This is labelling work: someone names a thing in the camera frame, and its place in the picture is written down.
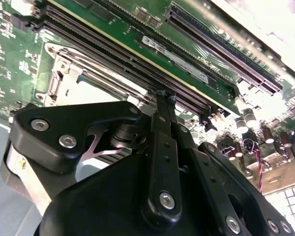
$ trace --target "black plastic bracket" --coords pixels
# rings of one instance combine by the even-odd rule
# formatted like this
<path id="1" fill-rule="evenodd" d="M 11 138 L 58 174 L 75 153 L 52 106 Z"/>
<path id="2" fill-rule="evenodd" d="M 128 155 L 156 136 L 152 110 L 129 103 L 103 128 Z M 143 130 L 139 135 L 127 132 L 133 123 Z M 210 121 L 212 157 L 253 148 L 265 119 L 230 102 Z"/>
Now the black plastic bracket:
<path id="1" fill-rule="evenodd" d="M 95 103 L 20 110 L 13 121 L 10 140 L 23 156 L 56 173 L 73 171 L 86 151 L 88 129 L 106 130 L 116 123 L 135 122 L 141 111 L 129 102 Z M 43 119 L 49 128 L 43 132 L 31 127 L 34 119 Z M 74 148 L 59 144 L 62 135 L 73 136 Z"/>
<path id="2" fill-rule="evenodd" d="M 199 151 L 208 157 L 211 162 L 207 162 L 209 166 L 214 166 L 219 172 L 220 180 L 223 188 L 227 189 L 229 200 L 225 196 L 225 191 L 219 191 L 218 202 L 223 202 L 223 205 L 232 203 L 237 215 L 244 223 L 251 235 L 268 236 L 280 235 L 290 236 L 295 235 L 294 232 L 287 232 L 286 228 L 291 229 L 291 225 L 287 220 L 264 198 L 264 196 L 236 169 L 236 167 L 212 144 L 204 142 L 199 146 Z M 229 209 L 223 209 L 222 213 L 233 212 Z"/>
<path id="3" fill-rule="evenodd" d="M 156 229 L 172 227 L 182 212 L 176 140 L 171 137 L 175 103 L 164 96 L 156 100 L 147 151 L 147 185 L 142 214 Z"/>

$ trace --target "capacitor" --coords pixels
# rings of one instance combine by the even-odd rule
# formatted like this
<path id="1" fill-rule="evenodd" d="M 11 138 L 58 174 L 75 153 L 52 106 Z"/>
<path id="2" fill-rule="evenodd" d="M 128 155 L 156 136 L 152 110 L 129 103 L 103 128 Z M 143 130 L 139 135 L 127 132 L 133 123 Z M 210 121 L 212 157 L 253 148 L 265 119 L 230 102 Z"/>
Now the capacitor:
<path id="1" fill-rule="evenodd" d="M 289 134 L 287 132 L 282 132 L 282 133 L 280 133 L 279 136 L 280 136 L 280 140 L 281 140 L 283 147 L 285 147 L 285 148 L 292 147 L 292 143 L 291 143 Z"/>
<path id="2" fill-rule="evenodd" d="M 265 142 L 267 144 L 272 144 L 274 142 L 274 138 L 273 138 L 272 132 L 271 132 L 271 130 L 268 127 L 263 128 L 262 129 L 262 133 L 264 135 Z"/>
<path id="3" fill-rule="evenodd" d="M 236 159 L 236 155 L 234 151 L 230 151 L 229 153 L 227 153 L 227 156 L 230 161 L 234 161 Z"/>
<path id="4" fill-rule="evenodd" d="M 244 118 L 238 118 L 236 120 L 236 126 L 237 126 L 237 130 L 240 134 L 245 134 L 248 132 L 248 127 L 247 127 L 247 124 L 246 124 Z"/>
<path id="5" fill-rule="evenodd" d="M 236 157 L 242 157 L 242 150 L 240 143 L 234 143 L 234 153 Z"/>
<path id="6" fill-rule="evenodd" d="M 244 110 L 244 118 L 248 128 L 257 128 L 259 123 L 255 117 L 254 111 L 250 108 Z"/>

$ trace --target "electronic component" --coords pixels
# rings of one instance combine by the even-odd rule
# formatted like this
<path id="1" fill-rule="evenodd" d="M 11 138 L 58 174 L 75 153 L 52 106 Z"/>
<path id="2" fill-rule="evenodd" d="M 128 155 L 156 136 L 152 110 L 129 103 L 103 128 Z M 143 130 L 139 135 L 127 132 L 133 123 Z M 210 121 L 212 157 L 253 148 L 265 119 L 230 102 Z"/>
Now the electronic component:
<path id="1" fill-rule="evenodd" d="M 283 147 L 285 147 L 285 148 L 292 147 L 292 142 L 291 142 L 289 134 L 287 132 L 280 133 L 280 140 L 281 140 L 281 144 L 283 145 Z"/>
<path id="2" fill-rule="evenodd" d="M 243 155 L 241 145 L 238 142 L 234 143 L 234 153 L 236 157 L 242 157 Z"/>
<path id="3" fill-rule="evenodd" d="M 255 132 L 248 130 L 242 135 L 242 145 L 250 153 L 254 154 L 258 150 L 258 139 Z"/>
<path id="4" fill-rule="evenodd" d="M 217 143 L 217 148 L 224 154 L 227 155 L 229 159 L 235 159 L 234 151 L 234 139 L 230 136 L 226 136 L 224 139 Z"/>
<path id="5" fill-rule="evenodd" d="M 154 17 L 151 17 L 149 20 L 148 20 L 148 24 L 150 26 L 152 26 L 153 28 L 159 28 L 161 26 L 161 22 L 157 19 L 155 19 Z"/>
<path id="6" fill-rule="evenodd" d="M 236 154 L 233 150 L 227 153 L 227 157 L 230 161 L 234 161 L 236 159 Z"/>
<path id="7" fill-rule="evenodd" d="M 258 127 L 259 123 L 257 122 L 254 111 L 252 109 L 245 109 L 244 117 L 248 128 Z"/>
<path id="8" fill-rule="evenodd" d="M 147 22 L 148 19 L 150 18 L 149 14 L 145 10 L 143 10 L 142 8 L 139 8 L 139 7 L 136 7 L 134 14 L 136 17 L 139 18 L 139 20 L 141 20 L 143 22 Z"/>
<path id="9" fill-rule="evenodd" d="M 236 127 L 237 127 L 237 130 L 240 134 L 247 133 L 247 131 L 248 131 L 246 121 L 243 117 L 236 119 Z"/>
<path id="10" fill-rule="evenodd" d="M 98 16 L 104 21 L 110 21 L 114 16 L 111 12 L 109 12 L 107 9 L 103 8 L 102 6 L 98 4 L 94 4 L 92 6 L 91 13 Z"/>
<path id="11" fill-rule="evenodd" d="M 263 134 L 265 142 L 267 144 L 272 144 L 274 142 L 274 138 L 273 138 L 270 128 L 268 128 L 268 127 L 263 128 L 262 134 Z"/>

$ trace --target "pcie slot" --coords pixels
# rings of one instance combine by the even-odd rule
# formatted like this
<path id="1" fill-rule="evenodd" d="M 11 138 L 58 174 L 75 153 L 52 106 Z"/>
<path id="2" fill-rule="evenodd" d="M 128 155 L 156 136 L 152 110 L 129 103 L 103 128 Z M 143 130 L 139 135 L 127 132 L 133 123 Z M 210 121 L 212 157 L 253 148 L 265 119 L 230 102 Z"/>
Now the pcie slot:
<path id="1" fill-rule="evenodd" d="M 112 42 L 86 25 L 72 19 L 60 9 L 48 5 L 42 10 L 37 10 L 36 14 L 39 12 L 43 14 L 31 23 L 33 30 L 50 30 L 80 48 L 100 65 L 108 67 L 142 87 L 153 91 L 166 90 L 175 94 L 177 103 L 191 112 L 200 115 L 203 110 L 209 109 L 213 105 L 165 73 L 119 49 Z"/>
<path id="2" fill-rule="evenodd" d="M 166 13 L 166 22 L 213 54 L 248 83 L 269 95 L 282 90 L 283 87 L 272 75 L 176 4 L 172 4 Z"/>

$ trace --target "black mechanical linkage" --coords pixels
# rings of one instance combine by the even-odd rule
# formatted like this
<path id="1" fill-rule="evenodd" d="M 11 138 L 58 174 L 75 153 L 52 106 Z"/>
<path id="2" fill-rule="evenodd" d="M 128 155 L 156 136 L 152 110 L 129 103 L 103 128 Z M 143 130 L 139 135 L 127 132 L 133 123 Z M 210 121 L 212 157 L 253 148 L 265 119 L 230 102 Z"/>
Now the black mechanical linkage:
<path id="1" fill-rule="evenodd" d="M 17 112 L 1 175 L 43 215 L 36 234 L 294 236 L 215 146 L 195 145 L 175 102 L 158 95 L 152 117 L 128 102 Z M 132 154 L 73 178 L 81 159 L 122 148 Z"/>

